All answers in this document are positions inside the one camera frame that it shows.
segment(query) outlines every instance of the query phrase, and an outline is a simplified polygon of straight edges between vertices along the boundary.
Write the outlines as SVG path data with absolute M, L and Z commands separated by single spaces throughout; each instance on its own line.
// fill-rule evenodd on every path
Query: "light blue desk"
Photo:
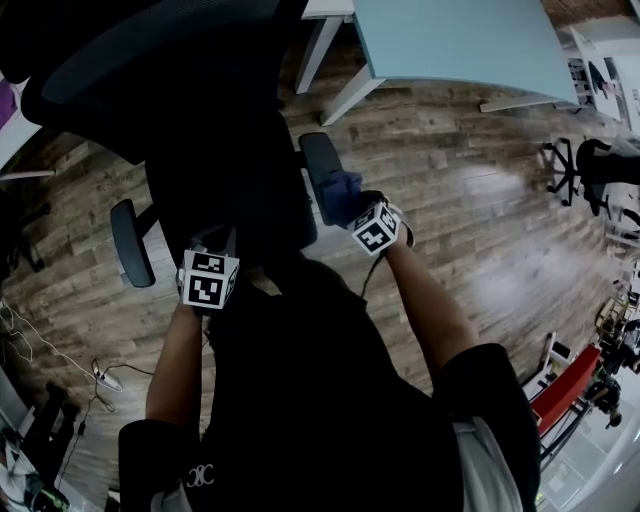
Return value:
M 323 126 L 385 80 L 460 80 L 523 89 L 513 105 L 578 103 L 539 0 L 354 0 L 367 65 L 331 100 Z

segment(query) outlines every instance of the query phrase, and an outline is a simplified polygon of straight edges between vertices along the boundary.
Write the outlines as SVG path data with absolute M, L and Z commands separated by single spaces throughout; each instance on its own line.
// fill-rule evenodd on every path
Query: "laminate floor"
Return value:
M 588 111 L 573 115 L 550 106 L 481 114 L 480 100 L 508 93 L 459 83 L 392 82 L 321 129 L 322 102 L 364 59 L 357 46 L 338 42 L 310 92 L 295 97 L 292 83 L 302 49 L 293 49 L 281 80 L 292 136 L 326 131 L 345 168 L 362 173 L 367 188 L 384 191 L 407 213 L 416 252 L 461 303 L 482 341 L 503 344 L 522 379 L 538 366 L 549 331 L 558 331 L 573 347 L 585 344 L 619 265 L 606 256 L 603 219 L 593 217 L 582 198 L 565 208 L 559 197 L 546 193 L 554 176 L 540 144 L 566 136 L 577 148 L 585 136 L 615 137 L 619 125 Z M 70 135 L 47 144 L 38 140 L 29 146 L 33 155 L 16 168 L 26 167 L 30 158 L 55 159 L 55 177 L 24 186 L 34 202 L 47 200 L 53 208 L 29 230 L 46 268 L 33 274 L 22 262 L 3 284 L 3 299 L 85 368 L 97 358 L 102 367 L 126 361 L 153 371 L 178 300 L 175 267 L 156 225 L 145 242 L 157 283 L 133 288 L 109 224 L 118 201 L 133 199 L 138 211 L 150 203 L 144 168 Z M 308 254 L 356 290 L 371 265 L 348 234 L 326 227 L 320 227 Z M 386 265 L 373 276 L 366 298 L 399 374 L 429 391 L 426 366 Z M 69 389 L 84 412 L 93 396 L 90 377 L 35 336 L 28 338 L 33 363 L 17 358 L 5 344 L 7 371 L 36 403 L 52 380 Z M 116 411 L 94 402 L 65 477 L 100 507 L 107 488 L 118 486 L 118 431 L 143 417 L 149 384 L 149 377 L 127 368 L 113 371 L 124 391 L 102 394 Z M 209 355 L 203 367 L 203 427 L 214 377 Z

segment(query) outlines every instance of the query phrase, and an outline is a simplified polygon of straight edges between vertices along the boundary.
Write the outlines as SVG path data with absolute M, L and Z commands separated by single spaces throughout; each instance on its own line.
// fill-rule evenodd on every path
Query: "black chair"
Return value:
M 579 195 L 578 187 L 574 186 L 574 180 L 576 177 L 582 179 L 582 184 L 585 188 L 584 198 L 589 201 L 591 205 L 591 212 L 597 217 L 600 214 L 600 208 L 604 208 L 611 218 L 611 211 L 609 209 L 609 196 L 603 200 L 604 192 L 606 189 L 605 183 L 595 183 L 593 181 L 594 165 L 594 150 L 595 148 L 608 151 L 611 146 L 604 144 L 597 139 L 591 139 L 583 142 L 578 148 L 576 155 L 576 164 L 573 163 L 573 153 L 571 151 L 571 142 L 568 139 L 560 139 L 562 144 L 567 146 L 567 158 L 558 150 L 558 148 L 551 143 L 544 144 L 543 148 L 553 153 L 558 157 L 562 166 L 565 169 L 564 176 L 560 183 L 556 187 L 548 186 L 547 191 L 552 194 L 557 194 L 565 186 L 569 187 L 568 198 L 562 200 L 564 206 L 571 206 L 573 203 L 573 195 Z
M 10 0 L 0 19 L 5 47 L 39 27 L 22 58 L 0 56 L 7 79 L 30 77 L 25 117 L 146 160 L 153 205 L 139 217 L 131 201 L 112 210 L 135 286 L 155 281 L 142 237 L 158 219 L 176 265 L 194 236 L 221 250 L 231 227 L 244 267 L 315 241 L 300 168 L 320 186 L 339 159 L 324 134 L 297 155 L 277 98 L 307 0 L 25 4 L 40 2 Z
M 11 270 L 18 267 L 18 255 L 22 254 L 34 272 L 44 268 L 42 260 L 34 261 L 31 255 L 31 247 L 22 231 L 32 222 L 44 215 L 48 215 L 51 207 L 44 204 L 38 210 L 25 214 L 20 203 L 10 195 L 0 190 L 0 281 L 3 281 Z

